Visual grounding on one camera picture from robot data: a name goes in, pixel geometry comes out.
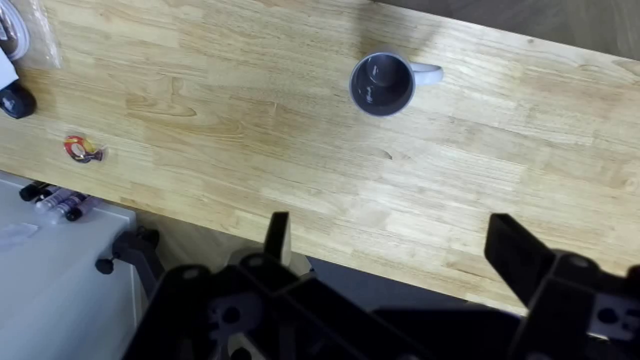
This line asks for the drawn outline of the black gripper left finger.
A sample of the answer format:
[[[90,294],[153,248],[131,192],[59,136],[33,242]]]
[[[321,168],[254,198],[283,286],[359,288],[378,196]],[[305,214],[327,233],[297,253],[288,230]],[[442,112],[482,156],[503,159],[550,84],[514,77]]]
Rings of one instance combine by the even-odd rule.
[[[281,265],[291,262],[288,213],[274,213],[264,238],[264,255]]]

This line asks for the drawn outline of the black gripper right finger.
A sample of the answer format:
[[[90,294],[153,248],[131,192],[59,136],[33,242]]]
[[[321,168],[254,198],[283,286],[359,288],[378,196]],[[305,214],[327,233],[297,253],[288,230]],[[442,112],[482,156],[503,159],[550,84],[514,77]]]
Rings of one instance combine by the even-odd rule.
[[[488,218],[485,259],[526,306],[535,308],[555,253],[511,214]]]

